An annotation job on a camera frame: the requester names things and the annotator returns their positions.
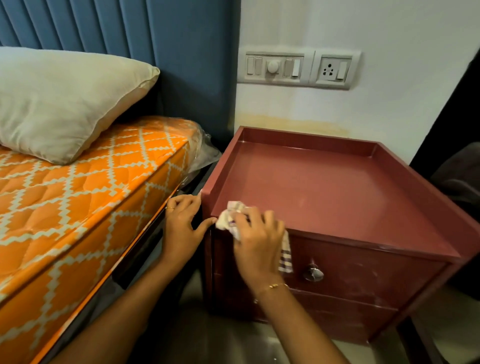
checkered cloth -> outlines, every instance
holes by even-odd
[[[224,210],[218,217],[218,221],[215,227],[220,230],[228,230],[235,239],[240,240],[240,233],[235,225],[230,214],[232,212],[241,212],[245,208],[245,204],[240,201],[229,201],[227,209]],[[288,232],[285,230],[282,239],[282,255],[280,256],[280,262],[278,264],[278,270],[284,273],[292,273],[292,255],[290,251],[290,240],[288,238]]]

pillow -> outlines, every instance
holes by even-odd
[[[0,144],[71,163],[159,74],[108,54],[0,47]]]

floor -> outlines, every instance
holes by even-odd
[[[443,288],[418,312],[451,364],[480,357],[480,303]],[[200,274],[187,285],[178,313],[156,348],[155,363],[286,364],[288,359],[269,325],[209,315],[202,302]],[[408,364],[395,331],[371,346],[336,341],[352,364]]]

hand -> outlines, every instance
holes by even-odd
[[[273,283],[282,283],[278,263],[282,252],[285,224],[275,220],[273,211],[263,215],[256,207],[232,214],[240,233],[234,243],[235,260],[240,275],[253,294]]]
[[[193,256],[207,229],[215,224],[216,218],[208,218],[192,228],[192,220],[202,203],[200,196],[183,194],[167,202],[165,211],[165,235],[160,261],[179,272]]]

white wall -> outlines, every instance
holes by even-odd
[[[359,49],[349,91],[238,84],[235,126],[383,142],[410,162],[480,45],[480,0],[242,0],[240,46]]]

